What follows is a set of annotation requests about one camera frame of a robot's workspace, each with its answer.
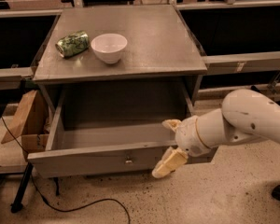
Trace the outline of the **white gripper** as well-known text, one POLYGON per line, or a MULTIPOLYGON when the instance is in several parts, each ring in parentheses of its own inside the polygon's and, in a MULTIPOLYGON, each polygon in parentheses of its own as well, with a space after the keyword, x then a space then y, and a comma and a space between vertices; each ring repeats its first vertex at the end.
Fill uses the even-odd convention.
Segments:
POLYGON ((198 135, 197 116, 180 121, 179 119, 166 119, 161 124, 164 128, 175 132, 175 141, 178 148, 169 147, 161 160, 152 171, 155 178, 163 178, 181 167, 191 157, 199 157, 210 152, 198 135))

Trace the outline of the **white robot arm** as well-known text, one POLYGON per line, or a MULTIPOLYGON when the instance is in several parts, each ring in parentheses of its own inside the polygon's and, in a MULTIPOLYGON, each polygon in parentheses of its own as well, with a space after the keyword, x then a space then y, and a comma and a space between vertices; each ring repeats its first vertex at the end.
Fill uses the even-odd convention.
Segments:
POLYGON ((236 90, 223 99, 222 106, 201 116, 167 119, 162 125, 175 133, 176 147, 168 148, 152 175, 163 178, 221 145, 237 146, 260 138, 280 145, 280 105, 252 90, 236 90))

